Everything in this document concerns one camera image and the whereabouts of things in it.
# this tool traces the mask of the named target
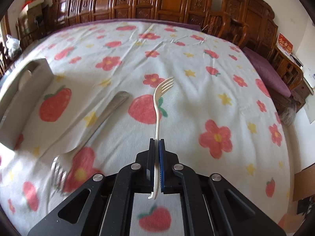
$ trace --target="strawberry print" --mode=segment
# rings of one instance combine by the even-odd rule
[[[230,55],[230,54],[229,54],[229,57],[232,58],[232,59],[234,59],[235,61],[237,61],[237,57],[235,57],[234,55]]]
[[[276,124],[273,126],[269,126],[269,131],[271,133],[271,140],[274,144],[277,144],[279,147],[281,146],[282,135],[278,131],[278,127]]]
[[[142,39],[149,39],[149,40],[155,40],[155,39],[160,38],[159,35],[155,35],[154,33],[139,34],[139,37]]]
[[[244,81],[244,79],[242,77],[239,77],[237,75],[233,75],[234,78],[233,80],[240,86],[240,87],[247,87],[246,82]]]
[[[33,186],[31,182],[26,181],[23,184],[22,190],[29,208],[33,211],[36,211],[38,209],[38,198],[36,188]]]
[[[160,55],[160,53],[158,53],[157,51],[145,52],[146,57],[157,57],[158,55]]]
[[[201,36],[195,35],[195,34],[191,35],[190,37],[196,39],[197,41],[203,41],[204,40],[204,38],[202,38]]]
[[[165,80],[164,78],[159,78],[158,74],[145,75],[144,78],[143,84],[150,85],[152,88],[156,88]]]
[[[68,56],[71,51],[74,50],[74,47],[68,47],[55,55],[55,60],[61,60],[64,57]]]
[[[72,92],[65,85],[61,86],[54,94],[47,94],[39,108],[39,117],[42,121],[55,122],[67,108]]]
[[[95,153],[90,147],[83,147],[72,159],[72,167],[66,178],[64,193],[71,193],[78,189],[87,179],[97,173],[102,173],[93,168]]]
[[[276,116],[277,122],[281,124],[281,120],[277,112],[275,112],[275,116]]]
[[[240,49],[238,49],[237,47],[232,46],[232,45],[230,45],[230,49],[236,51],[237,53],[241,52]]]
[[[103,68],[104,71],[110,71],[115,66],[119,66],[122,63],[119,56],[106,56],[103,61],[96,64],[96,68]]]
[[[207,66],[207,67],[206,67],[206,70],[207,70],[208,73],[211,74],[211,75],[215,75],[215,76],[220,75],[218,69],[213,68],[213,67],[211,67],[211,66]]]
[[[105,47],[108,48],[115,48],[121,45],[121,41],[113,41],[113,42],[108,42],[105,44]]]
[[[164,30],[169,32],[177,32],[174,28],[164,28]]]
[[[138,215],[139,226],[147,232],[163,232],[170,228],[172,218],[165,207],[154,205],[149,213]]]
[[[273,193],[275,192],[275,187],[276,187],[276,182],[272,178],[266,184],[266,195],[267,195],[267,197],[271,198],[273,196]]]
[[[262,93],[264,93],[267,97],[271,98],[263,81],[261,79],[256,79],[255,82],[256,82],[257,87],[262,91]]]
[[[133,29],[136,29],[137,27],[136,26],[122,26],[122,27],[117,27],[116,30],[118,31],[127,31],[127,30],[133,30]]]
[[[161,108],[162,104],[163,104],[163,98],[161,97],[158,100],[158,104],[157,104],[160,110],[160,113],[159,113],[160,119],[162,119],[162,116],[163,117],[168,116],[167,112],[163,108]],[[153,96],[150,94],[146,94],[146,95],[142,95],[135,98],[128,109],[128,113],[136,121],[139,121],[145,124],[155,124],[156,113],[154,109]]]
[[[12,205],[12,201],[11,199],[8,199],[7,200],[7,203],[9,204],[9,209],[12,211],[12,213],[14,214],[15,213],[15,208],[13,207]]]
[[[174,42],[176,45],[178,45],[178,46],[186,46],[186,44],[185,43],[183,43],[183,42]]]
[[[16,141],[14,150],[19,150],[19,149],[20,149],[21,143],[23,142],[23,140],[24,140],[24,136],[23,136],[23,134],[21,133],[21,134],[19,134],[19,136],[18,136],[18,139],[17,139],[17,141]]]
[[[227,153],[233,149],[231,131],[228,127],[218,127],[213,120],[205,123],[206,131],[199,136],[199,144],[204,148],[209,148],[210,154],[215,159],[220,159],[222,151]]]
[[[205,53],[207,53],[208,55],[210,55],[210,57],[212,58],[219,58],[219,55],[216,54],[215,52],[211,51],[211,50],[204,50]]]
[[[75,64],[75,63],[78,62],[79,60],[81,60],[81,57],[80,57],[80,56],[76,56],[76,57],[72,58],[72,59],[69,61],[69,64]]]
[[[259,110],[260,110],[261,112],[267,112],[266,106],[265,106],[264,103],[262,103],[260,100],[258,100],[256,103],[257,103],[257,105],[258,105],[258,107],[259,107]]]

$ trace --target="purple cushion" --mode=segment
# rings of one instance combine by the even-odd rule
[[[247,47],[243,48],[243,52],[267,87],[275,90],[287,98],[291,96],[289,88],[286,86],[268,60]]]

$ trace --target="white plastic fork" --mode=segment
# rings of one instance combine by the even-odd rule
[[[153,192],[148,197],[148,199],[156,199],[157,193],[160,185],[160,163],[159,163],[159,130],[160,130],[160,111],[158,108],[158,100],[163,96],[170,88],[174,85],[174,77],[168,78],[165,81],[161,82],[154,91],[153,102],[155,112],[157,114],[157,124],[155,129],[155,157],[154,157],[154,184]]]

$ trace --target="red flower print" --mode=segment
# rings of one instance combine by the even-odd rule
[[[74,50],[74,47],[68,47],[55,55],[55,60],[61,60],[64,57],[68,56],[71,51]]]
[[[90,147],[83,147],[72,159],[72,167],[66,178],[64,193],[78,189],[86,180],[96,173],[102,173],[93,168],[95,153]]]
[[[15,208],[13,207],[12,205],[12,201],[11,199],[8,199],[7,200],[7,203],[9,204],[9,209],[12,211],[12,213],[14,214],[15,213]]]
[[[143,84],[150,85],[152,88],[156,88],[165,80],[163,78],[159,78],[158,74],[145,75],[144,78],[145,80],[143,81]]]
[[[55,46],[56,46],[56,44],[53,43],[53,44],[49,45],[47,48],[50,50],[50,49],[52,49],[52,48],[55,47]]]
[[[211,51],[211,50],[204,50],[205,53],[207,53],[208,55],[210,55],[210,57],[212,58],[219,58],[219,55],[216,54],[215,52]]]
[[[150,52],[145,52],[145,56],[146,57],[157,57],[158,55],[160,55],[160,53],[156,52],[156,51],[150,51]]]
[[[38,209],[38,198],[36,188],[33,186],[31,182],[26,181],[23,184],[22,190],[29,208],[33,211],[36,211]]]
[[[230,56],[230,58],[232,58],[232,59],[234,59],[235,61],[237,61],[237,57],[235,57],[234,55],[230,55],[230,54],[229,54],[229,56]]]
[[[230,45],[230,49],[236,51],[237,53],[241,52],[237,47],[232,46],[232,45]]]
[[[215,68],[213,68],[213,67],[211,67],[211,66],[207,66],[207,67],[206,67],[206,70],[207,70],[208,73],[211,74],[211,75],[215,75],[215,76],[220,75],[218,69],[215,69]]]
[[[190,37],[191,37],[191,38],[194,38],[194,39],[196,39],[196,40],[198,40],[198,41],[203,41],[203,40],[204,40],[204,38],[202,38],[202,37],[200,37],[200,36],[198,36],[198,35],[195,35],[195,34],[191,35]]]
[[[174,28],[164,28],[164,30],[169,32],[177,32]]]
[[[258,105],[258,107],[259,107],[259,110],[260,110],[261,112],[267,112],[266,106],[265,106],[264,103],[262,103],[260,100],[258,100],[256,103],[257,103],[257,105]]]
[[[208,147],[213,158],[220,159],[222,151],[227,153],[232,151],[231,131],[228,127],[219,128],[213,120],[208,120],[205,128],[207,132],[199,136],[199,144]]]
[[[126,31],[126,30],[133,30],[136,29],[136,26],[123,26],[123,27],[117,27],[116,30],[118,31]]]
[[[121,45],[121,41],[113,41],[113,42],[108,42],[105,44],[105,47],[108,48],[115,48]]]
[[[275,116],[276,116],[276,118],[277,118],[277,122],[278,122],[279,124],[281,124],[281,120],[280,120],[280,117],[279,117],[279,115],[278,115],[277,112],[275,112]]]
[[[76,56],[76,57],[72,58],[72,59],[69,61],[69,64],[75,64],[75,63],[78,62],[79,60],[81,60],[81,57],[80,57],[80,56]]]
[[[155,39],[160,38],[159,35],[155,35],[154,33],[139,34],[139,37],[142,39],[150,39],[150,40],[155,40]]]
[[[17,141],[16,141],[14,150],[19,150],[19,149],[20,149],[21,143],[23,142],[23,140],[24,140],[24,136],[23,136],[23,134],[21,133],[21,134],[19,134],[19,137],[18,137],[18,139],[17,139]]]
[[[111,70],[114,66],[118,66],[122,63],[122,61],[119,60],[119,56],[106,56],[103,58],[103,61],[96,64],[96,68],[103,68],[104,71]]]
[[[277,125],[269,126],[269,131],[271,133],[271,140],[274,144],[277,144],[279,147],[281,146],[282,135],[278,131]]]
[[[244,79],[242,77],[239,77],[237,75],[234,75],[233,80],[240,86],[240,87],[247,87],[246,82],[244,81]]]
[[[256,82],[257,87],[262,91],[262,93],[264,93],[267,97],[271,98],[263,81],[261,79],[256,79],[255,82]]]
[[[183,43],[183,42],[174,42],[176,45],[178,45],[178,46],[186,46],[186,44],[185,43]]]

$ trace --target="bed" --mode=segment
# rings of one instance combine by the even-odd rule
[[[72,8],[73,3],[66,0],[61,5],[61,1],[55,0],[53,6]],[[96,1],[87,4],[93,8]],[[155,130],[154,89],[174,76],[174,87],[159,104],[160,137],[165,139],[166,149],[199,174],[222,174],[283,226],[290,186],[286,141],[269,92],[247,57],[235,44],[184,25],[127,19],[80,24],[83,18],[104,19],[119,15],[118,11],[142,9],[133,9],[135,0],[123,1],[128,3],[111,11],[84,14],[78,9],[84,0],[77,0],[72,21],[76,26],[68,26],[71,21],[64,15],[69,9],[65,9],[63,16],[53,20],[64,28],[23,60],[45,57],[55,78],[30,116],[16,150],[0,147],[0,204],[11,223],[21,235],[27,235],[91,175],[117,173],[138,152],[147,150]],[[188,10],[191,4],[201,4],[202,9],[198,13]],[[185,0],[176,17],[185,23],[198,16],[198,25],[209,29],[210,4],[211,0]],[[150,5],[145,9],[159,19],[173,17]],[[131,98],[76,155],[64,192],[56,192],[50,185],[53,159],[79,143],[119,90],[127,90]],[[58,105],[62,99],[67,105],[61,114],[43,109],[43,103]],[[142,219],[156,209],[154,219]],[[135,196],[130,235],[184,235],[182,224],[179,196],[160,194],[156,201],[148,200],[147,195]]]

